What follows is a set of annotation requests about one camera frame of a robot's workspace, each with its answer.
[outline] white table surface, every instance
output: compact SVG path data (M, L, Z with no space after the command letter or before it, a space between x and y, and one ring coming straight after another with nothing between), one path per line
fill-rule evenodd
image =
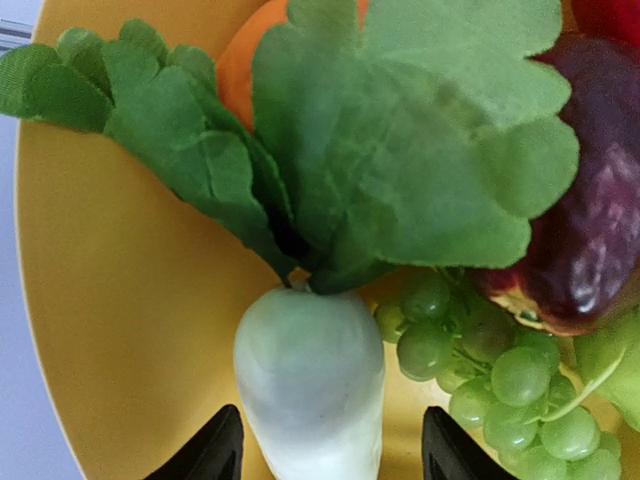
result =
M34 25L41 0L0 0ZM0 480L81 480L42 379L24 307L14 226L17 122L0 116Z

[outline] purple eggplant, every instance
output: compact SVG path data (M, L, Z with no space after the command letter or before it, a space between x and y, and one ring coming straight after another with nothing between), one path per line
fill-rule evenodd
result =
M560 116L580 142L578 174L532 222L522 260L471 276L522 323L576 336L640 303L640 49L565 34L538 60L571 83Z

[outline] yellow plate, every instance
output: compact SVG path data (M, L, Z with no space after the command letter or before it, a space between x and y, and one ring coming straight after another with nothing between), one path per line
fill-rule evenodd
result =
M140 17L170 45L216 56L261 3L47 0L35 41L53 45L72 26L113 38ZM277 279L105 138L23 123L17 191L30 319L66 435L89 480L142 478L240 404L235 327ZM422 414L446 396L401 377L392 348L387 359L380 478L418 480ZM618 425L610 407L598 411ZM639 478L625 432L625 478ZM243 478L272 478L248 428L245 447Z

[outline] bunch of grapes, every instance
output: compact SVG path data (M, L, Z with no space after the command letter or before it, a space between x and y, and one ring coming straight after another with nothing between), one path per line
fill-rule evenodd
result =
M521 480L618 480L620 442L560 373L557 338L524 328L462 276L427 270L375 311L402 373L451 394L450 415L482 428L500 463Z

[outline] white radish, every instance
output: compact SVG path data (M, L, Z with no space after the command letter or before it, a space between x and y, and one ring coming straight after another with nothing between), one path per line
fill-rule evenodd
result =
M235 340L247 420L278 480L375 480L382 452L384 351L353 293L278 288Z

